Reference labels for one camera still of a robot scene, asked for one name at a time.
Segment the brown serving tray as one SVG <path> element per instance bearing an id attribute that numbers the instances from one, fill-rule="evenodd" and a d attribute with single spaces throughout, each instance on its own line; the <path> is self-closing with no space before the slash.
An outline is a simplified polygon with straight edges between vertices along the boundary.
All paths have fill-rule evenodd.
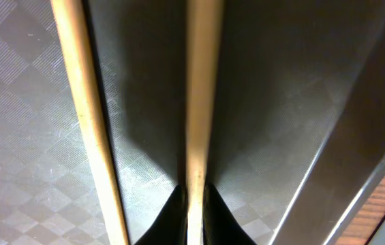
<path id="1" fill-rule="evenodd" d="M 85 1 L 129 243 L 185 185 L 185 1 Z M 207 181 L 328 244 L 385 165 L 385 1 L 225 1 Z M 0 244 L 108 244 L 49 1 L 0 1 Z"/>

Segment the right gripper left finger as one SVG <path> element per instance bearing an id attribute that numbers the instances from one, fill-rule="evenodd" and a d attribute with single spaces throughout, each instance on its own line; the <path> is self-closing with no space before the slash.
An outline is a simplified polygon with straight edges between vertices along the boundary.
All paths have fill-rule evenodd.
<path id="1" fill-rule="evenodd" d="M 136 245 L 184 245 L 187 231 L 187 194 L 177 185 L 154 223 Z"/>

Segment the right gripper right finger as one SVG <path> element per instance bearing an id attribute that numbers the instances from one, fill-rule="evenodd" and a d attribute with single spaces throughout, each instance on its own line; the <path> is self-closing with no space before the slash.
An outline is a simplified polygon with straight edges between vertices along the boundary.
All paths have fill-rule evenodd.
<path id="1" fill-rule="evenodd" d="M 242 230 L 216 187 L 204 188 L 203 234 L 205 245 L 255 245 Z"/>

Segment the wooden chopstick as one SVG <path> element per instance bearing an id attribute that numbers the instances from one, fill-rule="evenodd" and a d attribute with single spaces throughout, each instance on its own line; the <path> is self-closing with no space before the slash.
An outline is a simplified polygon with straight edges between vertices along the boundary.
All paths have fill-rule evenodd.
<path id="1" fill-rule="evenodd" d="M 203 199 L 211 136 L 222 0 L 187 2 L 187 245 L 202 241 Z"/>
<path id="2" fill-rule="evenodd" d="M 111 244 L 129 244 L 82 1 L 51 0 L 74 106 Z"/>

